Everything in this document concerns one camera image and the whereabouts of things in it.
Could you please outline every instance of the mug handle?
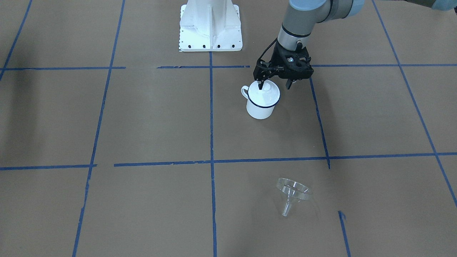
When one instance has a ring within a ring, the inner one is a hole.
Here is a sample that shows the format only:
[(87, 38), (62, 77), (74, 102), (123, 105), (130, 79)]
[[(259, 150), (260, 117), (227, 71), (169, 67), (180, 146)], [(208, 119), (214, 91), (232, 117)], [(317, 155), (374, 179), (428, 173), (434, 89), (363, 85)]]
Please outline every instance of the mug handle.
[(246, 94), (245, 90), (247, 91), (249, 89), (248, 86), (244, 85), (241, 87), (241, 94), (246, 98), (246, 99), (249, 99), (248, 98), (248, 94)]

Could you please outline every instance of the clear plastic funnel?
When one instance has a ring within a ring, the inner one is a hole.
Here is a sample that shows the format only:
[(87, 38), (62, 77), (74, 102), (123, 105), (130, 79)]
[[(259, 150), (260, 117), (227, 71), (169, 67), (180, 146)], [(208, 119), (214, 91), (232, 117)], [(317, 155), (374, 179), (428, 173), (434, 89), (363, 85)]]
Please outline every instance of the clear plastic funnel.
[(284, 206), (284, 210), (282, 215), (286, 217), (289, 214), (290, 208), (295, 204), (300, 202), (301, 200), (308, 200), (311, 198), (311, 189), (307, 186), (300, 184), (296, 181), (287, 179), (287, 178), (280, 178), (278, 179), (278, 183), (276, 187), (287, 195), (287, 202)]

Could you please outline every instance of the white bracket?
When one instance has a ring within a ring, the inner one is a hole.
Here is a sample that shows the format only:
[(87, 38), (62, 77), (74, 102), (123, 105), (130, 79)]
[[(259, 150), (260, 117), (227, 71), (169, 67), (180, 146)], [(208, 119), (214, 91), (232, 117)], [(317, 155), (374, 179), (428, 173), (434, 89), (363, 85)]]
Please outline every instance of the white bracket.
[(179, 50), (240, 51), (239, 7), (232, 0), (188, 0), (181, 6)]

